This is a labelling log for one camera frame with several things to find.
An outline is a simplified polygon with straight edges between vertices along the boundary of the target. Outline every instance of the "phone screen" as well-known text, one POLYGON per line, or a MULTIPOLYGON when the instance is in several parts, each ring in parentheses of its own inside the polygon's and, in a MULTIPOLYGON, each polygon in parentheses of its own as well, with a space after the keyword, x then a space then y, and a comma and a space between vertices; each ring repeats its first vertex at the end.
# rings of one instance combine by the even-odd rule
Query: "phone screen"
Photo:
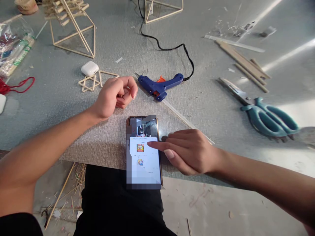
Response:
POLYGON ((137 127, 143 117, 131 117, 132 133, 129 139, 131 154, 131 182, 133 184, 161 184, 161 169, 157 149, 147 145, 149 141, 158 141, 158 124, 153 119, 137 127))

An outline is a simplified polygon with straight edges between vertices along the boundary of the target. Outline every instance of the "plastic bag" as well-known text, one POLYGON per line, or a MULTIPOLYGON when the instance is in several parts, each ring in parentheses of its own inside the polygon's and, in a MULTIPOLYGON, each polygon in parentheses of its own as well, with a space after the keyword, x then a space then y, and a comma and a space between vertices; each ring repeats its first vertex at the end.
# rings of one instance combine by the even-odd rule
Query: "plastic bag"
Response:
POLYGON ((33 44, 34 32, 22 15, 0 24, 0 76, 9 77, 33 44))

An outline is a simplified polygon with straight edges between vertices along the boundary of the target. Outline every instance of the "fingernail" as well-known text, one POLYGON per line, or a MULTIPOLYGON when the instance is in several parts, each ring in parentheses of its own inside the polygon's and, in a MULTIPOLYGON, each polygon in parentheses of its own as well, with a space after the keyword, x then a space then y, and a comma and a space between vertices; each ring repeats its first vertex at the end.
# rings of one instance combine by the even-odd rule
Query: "fingernail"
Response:
POLYGON ((164 150, 164 153, 165 153, 165 156, 166 156, 168 159, 172 159, 172 158, 175 157, 174 153, 173 153, 170 149, 164 150))

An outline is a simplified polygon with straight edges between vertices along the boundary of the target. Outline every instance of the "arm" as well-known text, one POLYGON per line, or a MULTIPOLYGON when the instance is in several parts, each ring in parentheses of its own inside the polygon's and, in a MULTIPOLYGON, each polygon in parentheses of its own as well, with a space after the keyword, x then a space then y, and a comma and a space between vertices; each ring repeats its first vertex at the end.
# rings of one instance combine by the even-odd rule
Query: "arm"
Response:
POLYGON ((148 145, 163 151, 185 175, 209 173, 242 185, 315 228, 314 178, 216 148, 195 129, 177 131, 166 142, 148 145))
POLYGON ((0 217, 18 212, 32 213, 34 189, 39 177, 87 129, 107 120, 115 107, 125 108, 137 91, 131 76, 109 79, 90 108, 22 143, 2 158, 0 217))

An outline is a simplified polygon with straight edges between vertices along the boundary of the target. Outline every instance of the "scissors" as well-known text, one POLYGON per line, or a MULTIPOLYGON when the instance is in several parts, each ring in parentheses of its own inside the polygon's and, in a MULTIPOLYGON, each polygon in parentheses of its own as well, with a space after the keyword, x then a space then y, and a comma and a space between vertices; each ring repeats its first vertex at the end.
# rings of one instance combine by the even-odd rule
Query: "scissors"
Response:
POLYGON ((286 136, 294 140, 293 135, 299 132, 299 127, 287 113, 263 103, 261 97, 251 99, 246 92, 227 79, 219 80, 244 105, 241 110, 247 111, 255 129, 266 136, 280 138, 283 142, 286 142, 286 136))

